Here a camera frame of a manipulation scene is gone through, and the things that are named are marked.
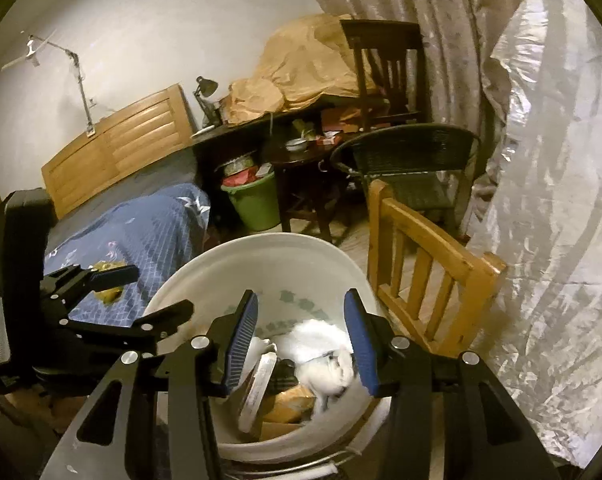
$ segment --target white bucket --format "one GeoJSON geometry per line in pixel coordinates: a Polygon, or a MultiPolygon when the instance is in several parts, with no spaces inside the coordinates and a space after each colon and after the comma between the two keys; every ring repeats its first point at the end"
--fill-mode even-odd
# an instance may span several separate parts
{"type": "MultiPolygon", "coordinates": [[[[257,335],[288,332],[297,322],[322,319],[347,333],[343,297],[356,288],[366,310],[383,316],[361,269],[343,251],[318,238],[267,233],[239,238],[201,254],[179,269],[156,293],[146,314],[181,300],[194,316],[159,345],[164,353],[206,333],[212,320],[236,309],[243,292],[259,298],[257,335]]],[[[216,403],[212,415],[222,458],[250,463],[287,462],[337,442],[363,415],[371,397],[357,377],[335,405],[303,428],[264,442],[241,443],[236,425],[216,403]]]]}

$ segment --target crinkled foil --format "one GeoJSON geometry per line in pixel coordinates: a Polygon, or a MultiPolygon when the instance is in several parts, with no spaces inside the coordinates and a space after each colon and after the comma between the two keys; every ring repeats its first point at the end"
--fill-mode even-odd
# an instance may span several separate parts
{"type": "Polygon", "coordinates": [[[602,443],[602,27],[583,0],[525,0],[493,56],[517,143],[469,247],[508,264],[475,347],[546,449],[602,443]]]}

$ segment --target wooden stool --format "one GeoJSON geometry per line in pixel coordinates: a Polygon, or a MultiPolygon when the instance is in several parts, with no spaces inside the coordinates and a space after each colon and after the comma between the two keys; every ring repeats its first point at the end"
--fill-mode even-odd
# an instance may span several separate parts
{"type": "Polygon", "coordinates": [[[275,171],[284,232],[290,232],[291,218],[316,221],[321,238],[332,243],[330,222],[347,185],[343,175],[328,162],[333,149],[332,145],[315,142],[310,142],[303,152],[289,152],[274,142],[266,145],[263,160],[270,162],[275,171]]]}

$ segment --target headboard panel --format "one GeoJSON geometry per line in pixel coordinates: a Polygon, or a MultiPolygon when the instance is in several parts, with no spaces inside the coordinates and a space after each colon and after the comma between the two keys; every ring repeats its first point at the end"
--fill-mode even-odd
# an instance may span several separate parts
{"type": "Polygon", "coordinates": [[[172,85],[100,120],[41,169],[58,218],[145,166],[192,144],[179,85],[172,85]]]}

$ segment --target silver screw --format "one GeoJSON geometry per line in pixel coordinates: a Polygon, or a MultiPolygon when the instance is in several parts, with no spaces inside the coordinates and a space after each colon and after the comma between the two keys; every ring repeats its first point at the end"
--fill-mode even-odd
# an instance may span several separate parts
{"type": "Polygon", "coordinates": [[[201,349],[210,344],[210,339],[204,335],[197,335],[192,341],[190,341],[190,344],[192,345],[192,348],[201,349]]]}
{"type": "Polygon", "coordinates": [[[479,356],[474,352],[463,352],[461,360],[467,365],[479,364],[479,356]]]}
{"type": "Polygon", "coordinates": [[[410,346],[410,340],[407,337],[398,335],[392,338],[390,344],[392,345],[392,348],[396,348],[397,350],[405,350],[410,346]]]}
{"type": "Polygon", "coordinates": [[[124,365],[130,365],[136,360],[139,359],[139,354],[137,354],[134,350],[128,350],[126,353],[121,355],[121,362],[124,365]]]}

